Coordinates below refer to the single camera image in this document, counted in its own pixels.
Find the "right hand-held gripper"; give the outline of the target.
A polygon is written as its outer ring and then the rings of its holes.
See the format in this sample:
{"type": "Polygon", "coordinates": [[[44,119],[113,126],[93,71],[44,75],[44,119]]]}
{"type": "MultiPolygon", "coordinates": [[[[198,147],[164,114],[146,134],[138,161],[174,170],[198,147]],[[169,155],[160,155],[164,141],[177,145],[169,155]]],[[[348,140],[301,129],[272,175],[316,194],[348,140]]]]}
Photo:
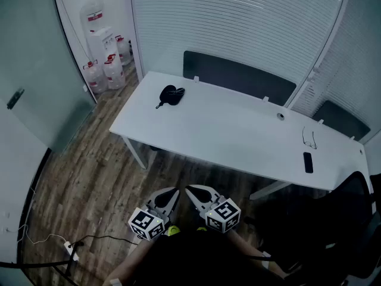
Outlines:
{"type": "Polygon", "coordinates": [[[205,185],[188,185],[185,191],[205,219],[207,227],[226,233],[239,223],[241,209],[231,198],[225,198],[214,188],[205,185]]]}

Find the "black glasses case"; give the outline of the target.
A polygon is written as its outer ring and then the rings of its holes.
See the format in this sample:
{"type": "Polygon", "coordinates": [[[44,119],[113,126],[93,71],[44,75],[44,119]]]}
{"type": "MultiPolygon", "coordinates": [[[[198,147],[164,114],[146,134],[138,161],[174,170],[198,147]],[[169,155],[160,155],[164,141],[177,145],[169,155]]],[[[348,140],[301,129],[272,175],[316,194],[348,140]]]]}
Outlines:
{"type": "Polygon", "coordinates": [[[169,96],[167,93],[169,90],[174,90],[178,89],[173,85],[167,85],[161,92],[160,94],[160,103],[156,106],[156,108],[160,108],[164,104],[169,104],[169,105],[178,105],[180,100],[183,98],[182,97],[174,97],[174,96],[169,96]]]}

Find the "person's right forearm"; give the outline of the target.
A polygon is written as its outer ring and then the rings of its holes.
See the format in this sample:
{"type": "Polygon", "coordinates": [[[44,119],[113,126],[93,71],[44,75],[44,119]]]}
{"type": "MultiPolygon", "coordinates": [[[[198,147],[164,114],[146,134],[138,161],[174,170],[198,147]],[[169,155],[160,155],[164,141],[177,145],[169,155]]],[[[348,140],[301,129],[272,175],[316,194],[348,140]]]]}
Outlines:
{"type": "MultiPolygon", "coordinates": [[[[235,230],[231,229],[227,233],[225,233],[225,235],[233,243],[233,245],[244,255],[265,257],[263,252],[257,250],[254,246],[250,245],[250,243],[246,242],[235,230]]],[[[275,273],[282,279],[285,279],[287,276],[289,276],[289,274],[284,272],[276,262],[257,259],[250,259],[250,261],[256,267],[259,267],[260,269],[267,269],[268,271],[275,273]]]]}

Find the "person's left forearm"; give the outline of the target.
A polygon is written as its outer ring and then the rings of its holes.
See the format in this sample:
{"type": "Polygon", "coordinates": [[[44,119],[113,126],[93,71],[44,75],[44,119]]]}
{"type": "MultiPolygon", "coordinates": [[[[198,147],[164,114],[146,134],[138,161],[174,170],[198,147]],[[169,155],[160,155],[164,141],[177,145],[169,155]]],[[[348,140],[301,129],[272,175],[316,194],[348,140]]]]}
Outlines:
{"type": "Polygon", "coordinates": [[[106,277],[102,286],[115,286],[111,281],[118,280],[120,286],[130,286],[134,283],[134,275],[138,266],[153,247],[155,240],[142,240],[135,249],[106,277]]]}

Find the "person's black clothing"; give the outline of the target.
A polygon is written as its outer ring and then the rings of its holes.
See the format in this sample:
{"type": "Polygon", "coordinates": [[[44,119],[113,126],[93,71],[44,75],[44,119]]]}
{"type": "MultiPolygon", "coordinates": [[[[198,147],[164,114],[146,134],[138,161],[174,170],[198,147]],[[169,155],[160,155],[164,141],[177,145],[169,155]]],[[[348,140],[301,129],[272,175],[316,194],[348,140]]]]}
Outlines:
{"type": "Polygon", "coordinates": [[[135,271],[130,286],[285,286],[256,267],[224,235],[213,231],[161,235],[135,271]]]}

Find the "white power strip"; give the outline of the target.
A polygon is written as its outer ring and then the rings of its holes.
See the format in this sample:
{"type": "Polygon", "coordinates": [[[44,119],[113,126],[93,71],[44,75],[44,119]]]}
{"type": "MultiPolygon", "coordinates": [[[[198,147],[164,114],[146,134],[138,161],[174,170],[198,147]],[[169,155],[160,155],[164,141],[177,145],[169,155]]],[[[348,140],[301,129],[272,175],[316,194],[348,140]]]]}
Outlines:
{"type": "Polygon", "coordinates": [[[71,242],[66,241],[66,242],[64,243],[64,247],[65,247],[65,249],[67,250],[67,252],[68,252],[69,255],[72,255],[72,254],[73,254],[73,260],[74,260],[75,262],[78,262],[78,261],[79,261],[79,257],[78,257],[78,255],[77,255],[77,253],[73,251],[74,245],[72,245],[71,242]]]}

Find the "black smartphone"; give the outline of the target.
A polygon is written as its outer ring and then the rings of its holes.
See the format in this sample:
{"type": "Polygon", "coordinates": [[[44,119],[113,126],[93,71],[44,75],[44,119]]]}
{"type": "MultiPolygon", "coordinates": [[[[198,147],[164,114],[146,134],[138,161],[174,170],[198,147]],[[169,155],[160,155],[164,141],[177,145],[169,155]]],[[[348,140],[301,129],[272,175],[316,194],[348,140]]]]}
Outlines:
{"type": "Polygon", "coordinates": [[[313,161],[312,161],[311,153],[304,152],[303,158],[304,158],[305,172],[306,173],[313,173],[314,169],[313,169],[313,161]]]}

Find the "black office chair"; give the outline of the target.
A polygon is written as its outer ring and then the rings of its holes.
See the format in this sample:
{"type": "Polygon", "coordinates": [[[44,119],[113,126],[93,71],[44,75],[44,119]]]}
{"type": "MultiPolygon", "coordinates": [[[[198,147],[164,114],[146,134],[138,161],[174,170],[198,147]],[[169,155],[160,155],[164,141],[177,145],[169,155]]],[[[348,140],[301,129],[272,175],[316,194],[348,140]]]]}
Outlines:
{"type": "Polygon", "coordinates": [[[286,286],[341,286],[347,276],[366,279],[381,268],[381,214],[372,202],[356,171],[321,198],[274,200],[244,221],[287,273],[286,286]]]}

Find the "clear water jug red cap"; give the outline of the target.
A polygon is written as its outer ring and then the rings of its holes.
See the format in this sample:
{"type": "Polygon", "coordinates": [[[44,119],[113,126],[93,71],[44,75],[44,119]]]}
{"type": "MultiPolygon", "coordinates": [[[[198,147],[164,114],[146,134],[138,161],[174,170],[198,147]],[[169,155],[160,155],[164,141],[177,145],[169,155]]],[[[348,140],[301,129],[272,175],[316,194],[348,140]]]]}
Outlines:
{"type": "Polygon", "coordinates": [[[120,89],[126,85],[126,78],[120,60],[115,54],[110,54],[103,64],[108,87],[112,90],[120,89]]]}
{"type": "Polygon", "coordinates": [[[89,61],[83,66],[85,80],[94,94],[101,94],[108,89],[107,79],[98,60],[89,61]]]}
{"type": "Polygon", "coordinates": [[[117,44],[117,49],[118,49],[121,65],[126,66],[130,63],[130,60],[131,60],[130,44],[121,35],[117,35],[115,39],[116,39],[116,44],[117,44]]]}

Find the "black floor stand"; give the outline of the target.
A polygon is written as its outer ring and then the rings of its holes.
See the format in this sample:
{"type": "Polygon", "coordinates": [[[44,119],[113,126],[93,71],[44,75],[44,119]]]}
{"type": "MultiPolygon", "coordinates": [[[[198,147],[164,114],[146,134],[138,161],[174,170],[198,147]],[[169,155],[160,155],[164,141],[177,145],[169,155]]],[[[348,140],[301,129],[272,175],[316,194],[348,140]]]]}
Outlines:
{"type": "Polygon", "coordinates": [[[53,268],[59,275],[61,275],[67,282],[72,286],[78,286],[70,277],[71,277],[71,267],[74,263],[74,254],[77,249],[81,246],[84,246],[84,242],[78,241],[73,244],[73,251],[70,254],[68,260],[63,260],[59,262],[49,262],[49,263],[8,263],[0,262],[0,268],[10,268],[10,269],[34,269],[34,268],[53,268]],[[59,269],[59,266],[66,265],[66,269],[63,272],[59,269]]]}

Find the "short dark desk divider panel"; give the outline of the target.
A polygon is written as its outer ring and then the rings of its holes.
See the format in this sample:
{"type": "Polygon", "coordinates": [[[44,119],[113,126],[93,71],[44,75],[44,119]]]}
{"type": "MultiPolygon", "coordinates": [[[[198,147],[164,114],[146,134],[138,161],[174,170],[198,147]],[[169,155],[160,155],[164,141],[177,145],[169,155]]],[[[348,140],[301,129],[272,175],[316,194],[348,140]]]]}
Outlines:
{"type": "Polygon", "coordinates": [[[325,101],[312,119],[323,120],[324,125],[349,138],[354,137],[355,141],[361,140],[370,132],[370,128],[365,123],[331,101],[325,101]]]}

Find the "frosted glass door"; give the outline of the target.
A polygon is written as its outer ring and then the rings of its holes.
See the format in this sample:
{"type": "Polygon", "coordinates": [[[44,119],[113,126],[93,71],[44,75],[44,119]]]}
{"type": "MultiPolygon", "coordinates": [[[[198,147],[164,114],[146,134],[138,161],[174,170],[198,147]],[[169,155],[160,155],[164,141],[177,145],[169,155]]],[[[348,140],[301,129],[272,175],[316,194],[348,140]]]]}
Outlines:
{"type": "Polygon", "coordinates": [[[95,102],[64,34],[55,0],[0,0],[0,99],[45,146],[66,149],[95,102]]]}

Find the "large water bottle red label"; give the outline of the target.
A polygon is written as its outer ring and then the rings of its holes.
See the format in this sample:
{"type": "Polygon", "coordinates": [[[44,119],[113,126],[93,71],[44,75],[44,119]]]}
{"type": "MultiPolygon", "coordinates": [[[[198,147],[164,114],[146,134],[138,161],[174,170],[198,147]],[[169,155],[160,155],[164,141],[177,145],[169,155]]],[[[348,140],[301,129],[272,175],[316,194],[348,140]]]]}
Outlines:
{"type": "Polygon", "coordinates": [[[80,19],[85,33],[93,33],[105,27],[103,0],[88,0],[80,10],[80,19]]]}

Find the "narrow white slatted blinds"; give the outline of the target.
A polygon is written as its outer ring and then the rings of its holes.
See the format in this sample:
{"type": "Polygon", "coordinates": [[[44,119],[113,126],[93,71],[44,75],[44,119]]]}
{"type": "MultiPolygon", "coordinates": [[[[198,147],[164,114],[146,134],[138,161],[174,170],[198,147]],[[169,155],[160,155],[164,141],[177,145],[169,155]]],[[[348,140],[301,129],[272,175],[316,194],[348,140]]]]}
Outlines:
{"type": "Polygon", "coordinates": [[[331,101],[381,130],[381,0],[348,0],[331,46],[292,107],[308,117],[331,101]]]}

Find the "dark thin-frame glasses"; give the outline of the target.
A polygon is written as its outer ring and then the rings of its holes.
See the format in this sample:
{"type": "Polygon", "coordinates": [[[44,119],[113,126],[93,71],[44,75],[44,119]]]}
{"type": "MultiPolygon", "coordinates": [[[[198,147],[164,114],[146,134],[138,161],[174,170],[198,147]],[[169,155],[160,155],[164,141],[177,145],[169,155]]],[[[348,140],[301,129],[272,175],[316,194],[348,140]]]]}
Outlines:
{"type": "Polygon", "coordinates": [[[303,130],[302,130],[302,141],[304,143],[304,145],[312,148],[313,150],[316,150],[317,149],[317,144],[316,144],[316,141],[315,141],[315,138],[314,138],[314,131],[311,132],[311,139],[307,139],[305,137],[305,127],[303,127],[303,130]]]}

